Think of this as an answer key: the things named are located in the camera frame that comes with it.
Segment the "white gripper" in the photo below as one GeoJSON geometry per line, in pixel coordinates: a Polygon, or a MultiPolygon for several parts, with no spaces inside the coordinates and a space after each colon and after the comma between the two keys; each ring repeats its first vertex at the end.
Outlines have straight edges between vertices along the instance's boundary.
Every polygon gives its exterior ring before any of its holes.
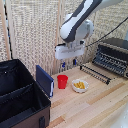
{"type": "MultiPolygon", "coordinates": [[[[78,41],[72,42],[69,44],[63,43],[59,44],[55,47],[55,58],[61,60],[61,67],[65,68],[65,61],[63,59],[67,59],[70,57],[76,57],[84,54],[85,50],[85,42],[78,41]]],[[[73,65],[77,65],[77,59],[73,59],[73,65]]]]}

